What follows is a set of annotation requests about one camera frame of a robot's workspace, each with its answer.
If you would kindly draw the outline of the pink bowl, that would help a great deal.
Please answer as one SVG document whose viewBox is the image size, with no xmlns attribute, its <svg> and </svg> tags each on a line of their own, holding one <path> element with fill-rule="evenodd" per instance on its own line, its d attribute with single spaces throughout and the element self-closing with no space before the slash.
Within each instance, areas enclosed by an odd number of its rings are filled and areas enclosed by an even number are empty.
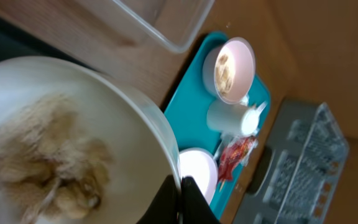
<svg viewBox="0 0 358 224">
<path fill-rule="evenodd" d="M 216 88 L 215 66 L 221 54 L 232 55 L 236 73 L 230 92 L 221 95 Z M 255 55 L 250 43 L 241 37 L 229 39 L 227 42 L 213 48 L 203 62 L 202 77 L 204 87 L 213 96 L 227 104 L 237 104 L 245 100 L 255 77 Z"/>
</svg>

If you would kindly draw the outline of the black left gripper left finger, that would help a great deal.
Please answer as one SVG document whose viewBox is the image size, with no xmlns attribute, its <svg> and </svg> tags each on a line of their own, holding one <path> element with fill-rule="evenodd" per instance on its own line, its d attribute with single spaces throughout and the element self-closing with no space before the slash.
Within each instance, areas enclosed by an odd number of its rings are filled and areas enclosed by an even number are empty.
<svg viewBox="0 0 358 224">
<path fill-rule="evenodd" d="M 147 211 L 137 224 L 177 224 L 178 190 L 172 175 L 168 175 Z"/>
</svg>

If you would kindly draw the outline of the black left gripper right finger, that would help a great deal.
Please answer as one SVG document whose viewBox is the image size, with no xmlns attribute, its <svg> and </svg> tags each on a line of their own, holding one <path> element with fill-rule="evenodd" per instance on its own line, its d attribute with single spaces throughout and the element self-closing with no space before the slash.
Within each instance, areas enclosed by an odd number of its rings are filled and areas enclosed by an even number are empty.
<svg viewBox="0 0 358 224">
<path fill-rule="evenodd" d="M 181 181 L 181 205 L 183 224 L 220 224 L 192 177 Z"/>
</svg>

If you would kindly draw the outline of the rice and peanut leftovers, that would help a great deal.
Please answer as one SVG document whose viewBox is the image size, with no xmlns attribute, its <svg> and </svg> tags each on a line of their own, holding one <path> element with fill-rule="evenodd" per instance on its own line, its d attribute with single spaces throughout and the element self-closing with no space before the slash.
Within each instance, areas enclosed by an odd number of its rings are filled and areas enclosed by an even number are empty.
<svg viewBox="0 0 358 224">
<path fill-rule="evenodd" d="M 0 125 L 0 195 L 15 223 L 94 213 L 112 161 L 108 146 L 88 135 L 64 95 L 45 96 Z"/>
</svg>

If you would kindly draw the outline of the white bowl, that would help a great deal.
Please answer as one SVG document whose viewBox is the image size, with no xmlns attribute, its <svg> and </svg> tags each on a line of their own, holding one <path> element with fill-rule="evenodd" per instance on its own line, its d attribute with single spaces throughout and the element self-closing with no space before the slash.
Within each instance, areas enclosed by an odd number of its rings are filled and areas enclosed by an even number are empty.
<svg viewBox="0 0 358 224">
<path fill-rule="evenodd" d="M 84 130 L 108 146 L 113 161 L 97 211 L 82 220 L 41 218 L 35 223 L 136 223 L 168 175 L 180 193 L 177 141 L 161 110 L 143 93 L 57 58 L 18 57 L 0 62 L 0 125 L 52 95 L 74 102 Z M 1 195 L 0 223 L 15 223 Z"/>
</svg>

